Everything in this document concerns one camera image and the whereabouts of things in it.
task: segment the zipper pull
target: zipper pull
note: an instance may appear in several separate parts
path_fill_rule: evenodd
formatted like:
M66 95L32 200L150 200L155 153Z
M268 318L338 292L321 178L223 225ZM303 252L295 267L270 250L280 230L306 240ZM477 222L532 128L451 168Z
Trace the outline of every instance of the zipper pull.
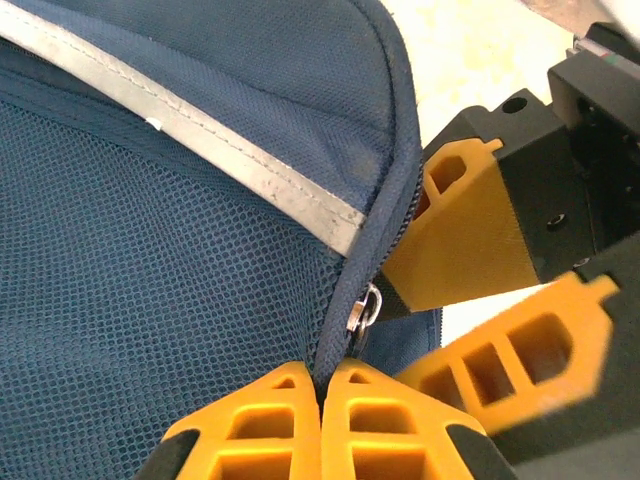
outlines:
M382 294L378 287L370 283L362 300L358 300L351 310L347 330L353 335L351 356L358 358L366 345L367 329L375 323L382 308Z

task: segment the fabric seam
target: fabric seam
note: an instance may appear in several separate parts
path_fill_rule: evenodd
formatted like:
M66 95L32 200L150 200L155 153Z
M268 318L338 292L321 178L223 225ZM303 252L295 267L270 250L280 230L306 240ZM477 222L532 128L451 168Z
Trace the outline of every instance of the fabric seam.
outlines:
M85 51L82 48L78 48L77 46L73 45L72 43L66 41L63 38L58 37L57 35L54 35L42 28L40 28L38 25L29 22L28 20L25 20L15 14L13 14L12 12L10 12L9 10L3 9L1 10L2 13L7 14L9 16L11 16L14 20L23 23L25 25L28 25L31 28L34 28L36 30L38 30L39 32L41 32L42 34L46 35L47 37L54 39L56 41L62 42L63 44L67 45L68 47L76 50L78 53L84 55L85 57L91 59L93 62L97 63L98 65L101 65L104 68L107 68L108 70L110 70L111 72L115 73L116 75L118 75L120 78L122 78L123 80L126 80L128 83L130 83L131 85L133 85L134 87L141 89L143 91L145 91L146 93L148 93L149 95L153 96L154 98L157 98L159 101L161 101L162 103L164 103L167 107L169 107L171 110L173 110L174 112L178 113L180 116L184 117L187 121L189 121L190 123L192 123L193 125L199 126L201 128L203 128L205 131L211 133L212 135L214 135L216 138L218 138L219 140L222 140L224 143L226 143L227 145L229 145L229 147L233 148L234 150L240 152L243 156L253 160L254 162L256 162L257 164L259 164L260 166L264 167L267 171L269 171L270 173L276 175L277 177L280 177L282 180L284 180L287 184L289 184L290 186L292 186L293 188L295 188L296 190L298 190L300 193L302 193L304 196L306 196L307 198L312 199L314 202L316 202L317 205L319 205L321 208L323 208L324 210L327 210L328 212L331 212L333 214L335 214L336 216L340 217L342 220L344 220L346 223L354 226L354 227L359 227L360 224L357 222L354 222L353 219L344 216L343 214L341 214L340 212L332 209L331 207L327 206L324 202L322 202L317 196L315 196L314 194L308 192L302 185L295 183L290 177L287 176L283 176L281 173L279 173L276 170L273 170L267 163L263 162L262 160L258 159L257 157L255 157L254 155L251 155L250 153L246 152L244 149L242 149L241 147L238 147L237 145L234 145L233 143L230 143L229 140L227 140L226 138L224 138L224 136L220 135L220 133L216 130L213 130L212 128L208 127L207 125L196 121L195 119L193 119L193 117L191 117L188 113L185 113L184 111L182 111L179 107L174 106L172 103L170 103L167 99L163 98L162 96L160 96L158 93L154 92L153 90L150 90L148 87L146 87L145 85L141 85L138 82L136 82L134 79L128 77L127 75L125 75L122 71L120 71L119 69L106 64L104 62L102 62L100 59L96 58L95 56L91 55L89 52ZM285 163L283 163L283 166L285 166L286 169L288 170L293 170L293 168ZM341 202L343 200L341 200L339 197L335 196L333 193L324 190L326 192L326 194L336 200L340 200Z

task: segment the zipper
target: zipper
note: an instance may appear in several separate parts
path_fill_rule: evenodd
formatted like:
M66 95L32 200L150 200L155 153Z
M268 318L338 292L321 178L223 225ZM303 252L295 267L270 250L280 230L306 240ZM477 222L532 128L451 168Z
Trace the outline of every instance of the zipper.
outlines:
M375 276L380 272L384 262L387 261L391 252L398 246L400 239L404 236L407 228L409 228L409 224L413 220L415 216L416 209L418 208L418 204L420 202L420 197L422 196L422 183L424 176L424 162L420 161L420 171L418 172L418 181L413 192L413 196L411 197L411 202L409 203L409 208L407 213L402 220L402 224L396 234L395 238L391 242L387 253L384 255L382 260L380 261L378 268L376 268L373 275L370 277L369 281L363 287L363 294L361 299L356 301L351 310L351 314L349 315L349 319L347 321L347 334L350 336L349 348L347 349L347 355L350 357L358 358L360 354L364 351L364 348L367 344L368 338L368 328L375 323L377 320L378 314L380 313L380 309L382 308L382 294L378 287L376 287L372 281ZM373 310L369 310L371 307L367 307L370 299L374 298L376 306L373 307ZM438 322L437 328L440 327L441 321ZM440 345L440 333L437 332L437 342L438 346Z

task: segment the reflective strip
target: reflective strip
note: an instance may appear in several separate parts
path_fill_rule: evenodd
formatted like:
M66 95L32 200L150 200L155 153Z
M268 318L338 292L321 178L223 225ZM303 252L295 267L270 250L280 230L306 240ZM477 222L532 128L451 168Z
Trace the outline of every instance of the reflective strip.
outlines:
M348 256L365 216L117 58L0 0L0 37L69 72L146 119Z

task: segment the yellow 3d-printed part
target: yellow 3d-printed part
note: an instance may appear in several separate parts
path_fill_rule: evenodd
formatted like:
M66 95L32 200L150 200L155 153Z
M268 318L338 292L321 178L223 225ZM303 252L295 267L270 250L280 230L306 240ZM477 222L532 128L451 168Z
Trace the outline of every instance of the yellow 3d-printed part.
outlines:
M583 284L567 273L397 376L478 419L490 434L592 396L613 324L602 302L607 276Z
M485 435L471 416L345 360L324 404L322 479L473 480L450 425Z
M197 430L177 480L319 480L320 414L302 362L175 423L163 440Z
M493 155L501 147L451 142L425 164L418 216L382 269L411 311L539 283Z

